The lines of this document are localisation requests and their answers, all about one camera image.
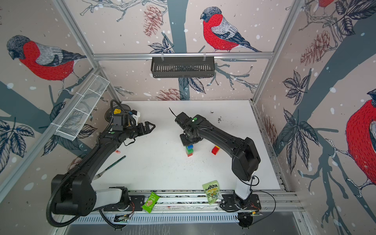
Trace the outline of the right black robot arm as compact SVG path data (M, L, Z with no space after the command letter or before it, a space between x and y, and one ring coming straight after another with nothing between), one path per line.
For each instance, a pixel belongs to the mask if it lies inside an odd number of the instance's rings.
M257 203L252 201L253 174L261 163L254 141L249 137L242 139L230 135L201 115L189 117L181 112L175 117L175 122L183 130L180 135L183 146L190 146L206 139L230 156L231 170L238 179L237 188L229 199L221 200L219 207L226 212L259 211Z

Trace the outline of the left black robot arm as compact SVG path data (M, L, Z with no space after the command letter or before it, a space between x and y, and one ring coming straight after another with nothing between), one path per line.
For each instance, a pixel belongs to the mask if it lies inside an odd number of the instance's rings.
M155 125L146 121L134 126L120 124L120 117L114 116L105 130L98 136L92 151L66 174L56 175L51 183L51 197L47 203L47 222L53 227L65 227L81 216L104 207L118 204L123 208L131 205L128 189L110 187L96 191L92 181L108 157L127 139L147 135Z

